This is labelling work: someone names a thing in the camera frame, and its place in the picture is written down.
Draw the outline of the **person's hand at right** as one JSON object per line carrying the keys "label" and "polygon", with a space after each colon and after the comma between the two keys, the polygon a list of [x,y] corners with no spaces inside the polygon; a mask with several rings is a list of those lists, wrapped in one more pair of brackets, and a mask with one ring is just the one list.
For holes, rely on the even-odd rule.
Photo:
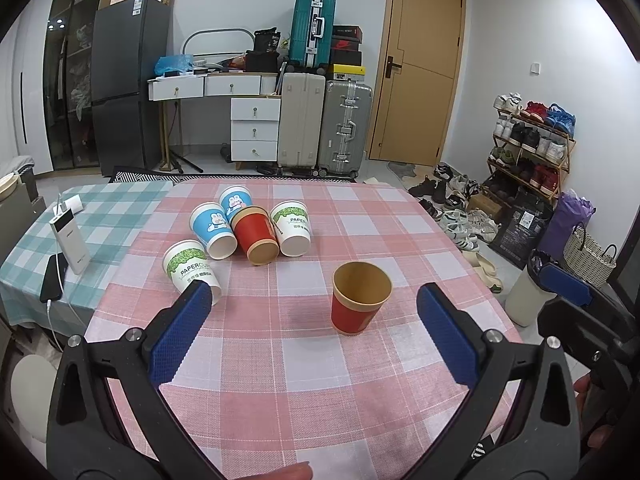
{"label": "person's hand at right", "polygon": [[598,450],[613,432],[610,423],[612,394],[600,388],[587,373],[574,382],[580,426],[580,456]]}

